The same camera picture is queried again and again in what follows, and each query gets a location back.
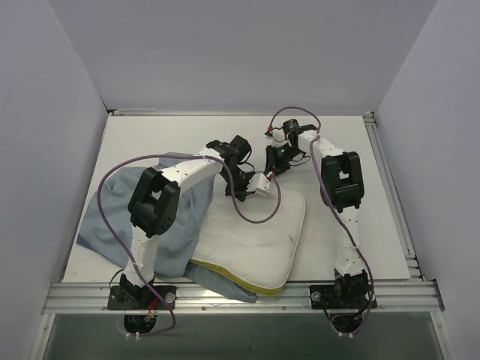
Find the white pillow yellow trim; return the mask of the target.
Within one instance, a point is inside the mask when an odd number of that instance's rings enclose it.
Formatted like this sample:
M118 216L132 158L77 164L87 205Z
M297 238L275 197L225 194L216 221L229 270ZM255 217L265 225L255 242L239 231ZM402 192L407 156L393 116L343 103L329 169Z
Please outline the white pillow yellow trim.
M266 296L278 294L290 275L305 218L306 202L298 191L254 195L238 207L247 217L267 218L261 224L243 220L229 197L215 191L190 260L235 284Z

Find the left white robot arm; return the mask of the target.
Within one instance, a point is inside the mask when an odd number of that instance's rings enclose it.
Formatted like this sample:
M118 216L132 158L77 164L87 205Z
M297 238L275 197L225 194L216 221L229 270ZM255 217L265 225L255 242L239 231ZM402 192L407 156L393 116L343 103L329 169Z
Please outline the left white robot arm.
M233 199L244 201L253 172L245 172L239 165L251 153L251 145L237 135L230 142L213 140L192 160L182 160L175 166L144 170L128 203L133 239L130 252L133 259L127 263L121 276L120 287L125 300L134 308L144 308L152 299L152 290L146 284L154 279L154 263L164 234L174 223L180 196L194 185L210 176L220 174L233 185L225 193Z

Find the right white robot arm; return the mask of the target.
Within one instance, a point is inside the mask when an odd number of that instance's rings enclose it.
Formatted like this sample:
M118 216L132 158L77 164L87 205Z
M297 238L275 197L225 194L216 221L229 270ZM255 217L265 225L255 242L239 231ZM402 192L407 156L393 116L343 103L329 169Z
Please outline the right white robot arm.
M334 265L334 301L349 307L368 291L368 265L359 249L359 210L365 195L359 154L344 151L320 136L313 124L285 121L279 128L282 140L273 140L266 151L265 173L279 176L302 156L312 161L319 180L320 196L339 223Z

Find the grey-blue pillowcase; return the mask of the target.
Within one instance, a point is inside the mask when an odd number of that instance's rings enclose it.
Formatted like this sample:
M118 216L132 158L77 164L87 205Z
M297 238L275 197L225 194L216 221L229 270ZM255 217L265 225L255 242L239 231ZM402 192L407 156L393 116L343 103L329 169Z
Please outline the grey-blue pillowcase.
M101 191L103 212L115 233L127 246L131 245L133 234L128 203L143 171L141 166L123 167L105 181ZM158 278L187 278L229 299L254 303L257 300L256 293L216 271L190 262L212 201L214 180L215 177L210 176L181 195L176 219L172 227L161 236L154 273ZM76 243L122 268L128 263L128 255L100 215L96 195L89 201Z

